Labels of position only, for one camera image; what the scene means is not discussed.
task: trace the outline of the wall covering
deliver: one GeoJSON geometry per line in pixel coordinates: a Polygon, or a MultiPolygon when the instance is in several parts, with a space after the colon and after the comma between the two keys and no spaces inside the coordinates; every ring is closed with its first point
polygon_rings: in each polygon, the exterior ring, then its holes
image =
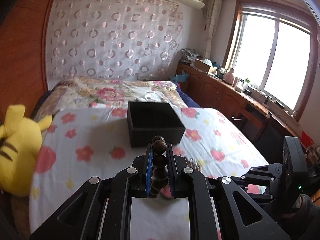
{"type": "Polygon", "coordinates": [[[164,0],[55,0],[46,40],[48,76],[167,78],[182,22],[179,6],[164,0]]]}

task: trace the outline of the metal bolt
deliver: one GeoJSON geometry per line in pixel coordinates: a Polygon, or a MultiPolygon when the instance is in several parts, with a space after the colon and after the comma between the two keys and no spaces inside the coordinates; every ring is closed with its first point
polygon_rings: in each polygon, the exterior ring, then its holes
{"type": "Polygon", "coordinates": [[[92,177],[89,179],[90,184],[97,184],[99,182],[99,178],[97,177],[92,177]]]}
{"type": "Polygon", "coordinates": [[[221,182],[224,184],[229,184],[231,183],[231,179],[229,177],[222,177],[221,182]]]}
{"type": "Polygon", "coordinates": [[[183,172],[187,173],[187,174],[191,174],[191,173],[193,173],[193,168],[186,167],[186,168],[183,169],[183,172]]]}
{"type": "Polygon", "coordinates": [[[127,173],[129,173],[129,174],[134,174],[136,172],[137,172],[137,169],[135,167],[127,168],[127,173]]]}

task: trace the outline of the yellow plush toy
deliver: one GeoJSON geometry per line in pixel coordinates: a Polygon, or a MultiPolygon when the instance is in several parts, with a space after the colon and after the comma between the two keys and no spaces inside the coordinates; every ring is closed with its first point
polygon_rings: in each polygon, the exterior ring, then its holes
{"type": "Polygon", "coordinates": [[[0,126],[0,138],[6,138],[0,147],[0,188],[16,196],[28,196],[42,137],[52,117],[38,123],[23,117],[23,105],[8,107],[4,125],[0,126]]]}

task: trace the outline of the black box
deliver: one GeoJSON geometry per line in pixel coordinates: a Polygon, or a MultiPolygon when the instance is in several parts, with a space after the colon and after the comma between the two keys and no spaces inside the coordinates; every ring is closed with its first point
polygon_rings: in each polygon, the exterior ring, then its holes
{"type": "Polygon", "coordinates": [[[178,144],[186,130],[168,103],[129,102],[127,121],[131,147],[146,147],[156,135],[178,144]]]}

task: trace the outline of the floral bedspread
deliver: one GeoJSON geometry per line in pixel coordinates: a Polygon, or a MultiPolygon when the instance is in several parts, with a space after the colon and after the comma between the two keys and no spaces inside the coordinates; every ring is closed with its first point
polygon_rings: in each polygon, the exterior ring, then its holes
{"type": "MultiPolygon", "coordinates": [[[[174,154],[195,159],[207,177],[240,177],[266,160],[217,110],[177,108],[186,127],[174,154]]],[[[92,176],[114,177],[132,165],[146,147],[131,148],[127,107],[84,108],[57,113],[40,149],[29,202],[31,232],[92,176]]],[[[248,191],[262,193],[250,185],[248,191]]],[[[131,240],[189,239],[187,199],[133,199],[131,240]]]]}
{"type": "Polygon", "coordinates": [[[170,102],[177,107],[187,107],[169,81],[121,81],[68,78],[60,81],[39,109],[35,120],[70,108],[84,108],[91,103],[125,107],[128,101],[170,102]]]}

